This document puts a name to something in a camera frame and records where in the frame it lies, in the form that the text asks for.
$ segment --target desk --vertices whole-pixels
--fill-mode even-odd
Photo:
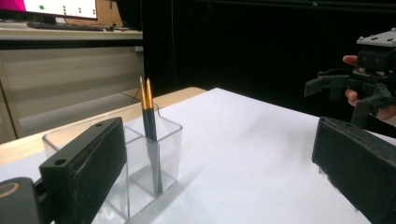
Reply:
[[[86,32],[39,30],[25,23],[0,22],[0,49],[72,49],[143,45],[139,31]]]
[[[317,117],[221,89],[161,114],[183,126],[178,182],[129,223],[369,223],[311,161]]]

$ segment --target pen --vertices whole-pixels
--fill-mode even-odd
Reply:
[[[148,158],[151,163],[154,185],[154,195],[157,197],[163,192],[163,181],[161,176],[160,150],[157,143],[157,132],[154,117],[154,103],[152,101],[151,85],[147,79],[146,88],[142,77],[140,78],[140,89],[142,92],[142,114],[145,127],[145,135],[152,143],[148,144]]]

